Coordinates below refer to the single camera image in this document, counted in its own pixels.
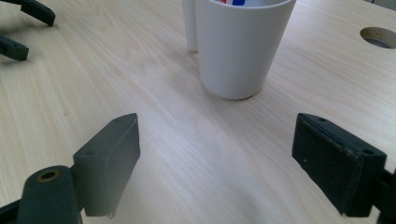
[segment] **light wood surface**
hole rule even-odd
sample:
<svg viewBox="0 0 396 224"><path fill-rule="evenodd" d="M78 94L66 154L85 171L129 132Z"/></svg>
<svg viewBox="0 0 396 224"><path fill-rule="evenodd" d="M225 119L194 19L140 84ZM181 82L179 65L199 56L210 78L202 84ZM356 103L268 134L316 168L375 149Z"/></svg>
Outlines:
<svg viewBox="0 0 396 224"><path fill-rule="evenodd" d="M54 27L0 3L0 34L30 48L0 57L0 205L115 117L139 116L141 159L115 218L84 223L375 223L340 216L291 157L299 112L329 119L396 167L396 50L360 37L396 31L361 0L298 0L257 95L203 88L180 0L42 0Z"/></svg>

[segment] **wooden table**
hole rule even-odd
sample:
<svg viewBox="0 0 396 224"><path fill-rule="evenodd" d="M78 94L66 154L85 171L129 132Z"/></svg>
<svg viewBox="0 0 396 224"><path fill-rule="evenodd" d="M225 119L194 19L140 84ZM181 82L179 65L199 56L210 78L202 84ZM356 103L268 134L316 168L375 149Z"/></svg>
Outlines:
<svg viewBox="0 0 396 224"><path fill-rule="evenodd" d="M141 158L115 218L84 223L375 223L340 216L291 157L299 112L329 119L396 167L396 50L360 30L396 13L360 0L298 0L263 90L208 93L187 51L180 0L41 3L54 27L0 4L0 34L30 48L0 57L0 204L115 117L139 116Z"/></svg>

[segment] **white container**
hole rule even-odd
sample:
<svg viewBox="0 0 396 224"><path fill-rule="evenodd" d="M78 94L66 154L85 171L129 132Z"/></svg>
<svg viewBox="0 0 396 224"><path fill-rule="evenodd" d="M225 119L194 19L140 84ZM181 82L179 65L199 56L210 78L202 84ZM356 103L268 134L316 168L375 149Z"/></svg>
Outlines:
<svg viewBox="0 0 396 224"><path fill-rule="evenodd" d="M214 0L183 0L183 6L189 5L184 7L185 20L196 18L196 29L193 22L186 23L186 33L188 48L199 52L201 81L226 99L248 98L262 89L296 2L255 0L251 5L248 1L240 7ZM194 31L196 39L189 37Z"/></svg>

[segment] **white cup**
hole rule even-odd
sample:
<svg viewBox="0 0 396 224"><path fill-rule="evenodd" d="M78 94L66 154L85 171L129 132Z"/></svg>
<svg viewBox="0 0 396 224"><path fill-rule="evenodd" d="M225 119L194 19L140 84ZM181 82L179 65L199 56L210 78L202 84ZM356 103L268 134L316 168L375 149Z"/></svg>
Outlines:
<svg viewBox="0 0 396 224"><path fill-rule="evenodd" d="M203 85L226 99L259 92L295 2L246 0L244 6L232 6L220 0L183 0L188 49L199 52Z"/></svg>

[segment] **black clamp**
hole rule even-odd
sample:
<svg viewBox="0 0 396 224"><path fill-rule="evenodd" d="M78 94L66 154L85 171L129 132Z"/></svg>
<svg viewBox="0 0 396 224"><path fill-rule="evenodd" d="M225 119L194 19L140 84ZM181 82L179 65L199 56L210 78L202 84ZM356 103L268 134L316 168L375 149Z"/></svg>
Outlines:
<svg viewBox="0 0 396 224"><path fill-rule="evenodd" d="M299 114L292 157L347 217L368 217L396 223L396 172L384 169L387 155L332 122Z"/></svg>
<svg viewBox="0 0 396 224"><path fill-rule="evenodd" d="M114 216L140 157L137 115L113 119L74 154L74 165L31 175L19 201L0 208L0 224L80 224Z"/></svg>
<svg viewBox="0 0 396 224"><path fill-rule="evenodd" d="M43 21L48 26L53 26L55 22L55 13L35 0L0 0L0 2L21 5L22 12ZM26 46L0 35L0 54L17 61L25 61L28 53L29 49Z"/></svg>

